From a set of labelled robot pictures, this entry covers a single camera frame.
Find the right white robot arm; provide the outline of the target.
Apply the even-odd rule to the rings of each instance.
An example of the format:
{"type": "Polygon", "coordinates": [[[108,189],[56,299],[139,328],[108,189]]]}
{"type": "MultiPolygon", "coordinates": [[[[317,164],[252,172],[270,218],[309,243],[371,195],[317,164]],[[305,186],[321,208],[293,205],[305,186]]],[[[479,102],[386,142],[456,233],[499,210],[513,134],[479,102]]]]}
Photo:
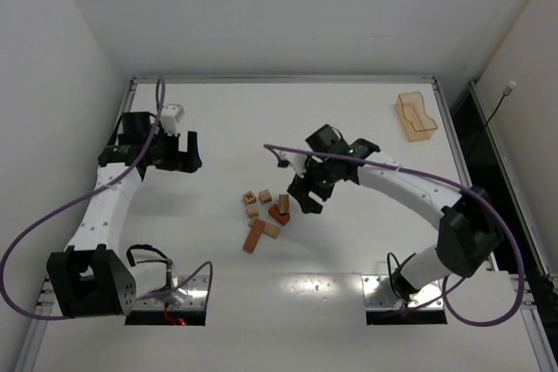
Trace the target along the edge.
{"type": "Polygon", "coordinates": [[[339,181],[350,181],[397,201],[427,221],[436,241],[408,256],[391,273],[394,296],[409,301],[424,286],[450,274],[471,277],[502,242],[504,233],[478,187],[459,190],[442,181],[404,171],[378,145],[366,139],[347,143],[332,126],[323,125],[306,139],[311,152],[276,152],[280,167],[295,176],[288,193],[303,213],[319,214],[339,181]]]}

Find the light wood long block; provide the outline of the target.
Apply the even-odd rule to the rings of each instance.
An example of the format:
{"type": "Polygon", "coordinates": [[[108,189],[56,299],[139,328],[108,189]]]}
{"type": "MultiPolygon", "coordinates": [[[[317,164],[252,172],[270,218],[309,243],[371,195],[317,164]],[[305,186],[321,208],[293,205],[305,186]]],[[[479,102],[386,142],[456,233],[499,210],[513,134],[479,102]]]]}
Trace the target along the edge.
{"type": "MultiPolygon", "coordinates": [[[[255,223],[256,220],[259,220],[259,218],[257,217],[252,217],[249,221],[248,221],[248,225],[251,227],[253,226],[253,224],[255,223]]],[[[264,224],[264,228],[263,228],[263,232],[265,234],[267,234],[269,237],[276,239],[280,232],[281,232],[281,228],[275,224],[269,223],[267,221],[263,222],[264,224]]]]}

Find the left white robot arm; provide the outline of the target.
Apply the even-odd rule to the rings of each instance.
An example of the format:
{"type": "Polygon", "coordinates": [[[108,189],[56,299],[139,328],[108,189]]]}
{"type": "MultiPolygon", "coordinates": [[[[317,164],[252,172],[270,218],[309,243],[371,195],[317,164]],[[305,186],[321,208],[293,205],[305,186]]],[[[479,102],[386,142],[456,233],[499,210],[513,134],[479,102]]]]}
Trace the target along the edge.
{"type": "Polygon", "coordinates": [[[202,166],[197,134],[187,134],[182,152],[177,125],[181,105],[163,107],[153,126],[150,112],[125,112],[98,157],[97,183],[77,232],[62,252],[52,253],[47,273],[62,315],[70,318],[129,315],[137,301],[153,298],[173,308],[184,296],[172,261],[163,253],[134,261],[119,254],[127,212],[150,167],[169,172],[196,172],[202,166]]]}

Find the red-brown long block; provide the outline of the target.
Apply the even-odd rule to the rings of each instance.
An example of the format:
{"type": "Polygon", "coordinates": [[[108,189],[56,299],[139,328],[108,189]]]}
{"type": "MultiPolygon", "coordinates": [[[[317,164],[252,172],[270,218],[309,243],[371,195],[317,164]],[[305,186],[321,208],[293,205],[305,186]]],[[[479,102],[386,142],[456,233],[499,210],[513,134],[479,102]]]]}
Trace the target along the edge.
{"type": "Polygon", "coordinates": [[[252,223],[248,236],[243,244],[243,250],[246,253],[252,254],[255,251],[257,243],[263,234],[265,222],[260,219],[255,219],[252,223]]]}

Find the clear orange plastic box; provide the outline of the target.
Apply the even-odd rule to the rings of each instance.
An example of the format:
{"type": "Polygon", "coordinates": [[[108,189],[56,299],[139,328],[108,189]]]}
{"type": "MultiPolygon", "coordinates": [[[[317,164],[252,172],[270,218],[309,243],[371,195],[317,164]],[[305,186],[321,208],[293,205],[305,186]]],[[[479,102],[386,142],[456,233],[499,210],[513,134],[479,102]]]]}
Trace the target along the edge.
{"type": "Polygon", "coordinates": [[[420,91],[399,94],[394,109],[410,142],[428,140],[438,129],[436,121],[426,112],[420,91]]]}

